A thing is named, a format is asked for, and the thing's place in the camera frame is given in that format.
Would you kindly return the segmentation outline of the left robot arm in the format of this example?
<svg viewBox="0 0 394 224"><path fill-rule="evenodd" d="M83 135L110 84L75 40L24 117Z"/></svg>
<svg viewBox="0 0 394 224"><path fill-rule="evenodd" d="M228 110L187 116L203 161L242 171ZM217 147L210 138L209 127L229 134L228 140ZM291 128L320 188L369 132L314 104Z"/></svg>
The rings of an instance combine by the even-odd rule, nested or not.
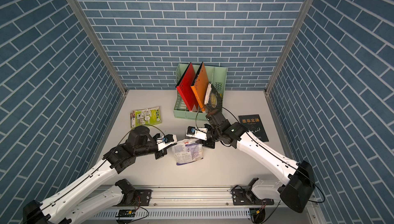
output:
<svg viewBox="0 0 394 224"><path fill-rule="evenodd" d="M138 200L136 190L126 179L92 198L88 195L134 164L137 157L153 154L159 159L176 142L172 134L151 136L146 126L131 129L102 160L70 185L42 201L29 202L23 208L23 223L80 224L111 206L135 203Z"/></svg>

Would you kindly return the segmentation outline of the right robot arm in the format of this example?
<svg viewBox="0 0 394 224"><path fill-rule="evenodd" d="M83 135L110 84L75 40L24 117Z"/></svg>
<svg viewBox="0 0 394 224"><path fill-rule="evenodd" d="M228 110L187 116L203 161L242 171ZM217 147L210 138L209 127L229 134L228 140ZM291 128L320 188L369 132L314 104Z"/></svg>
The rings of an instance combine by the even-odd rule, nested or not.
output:
<svg viewBox="0 0 394 224"><path fill-rule="evenodd" d="M211 128L207 139L223 142L253 157L276 176L282 186L278 196L290 209L304 211L316 184L312 166L290 159L260 141L252 132L239 122L231 124L220 110L213 110L206 115Z"/></svg>

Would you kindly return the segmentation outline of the white oats bag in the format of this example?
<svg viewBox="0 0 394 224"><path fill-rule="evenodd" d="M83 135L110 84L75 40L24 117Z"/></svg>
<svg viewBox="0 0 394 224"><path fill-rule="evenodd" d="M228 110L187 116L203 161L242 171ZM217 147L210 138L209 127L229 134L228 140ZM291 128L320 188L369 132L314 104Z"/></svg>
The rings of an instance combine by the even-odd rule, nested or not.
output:
<svg viewBox="0 0 394 224"><path fill-rule="evenodd" d="M203 159L203 148L199 139L184 139L171 148L178 166Z"/></svg>

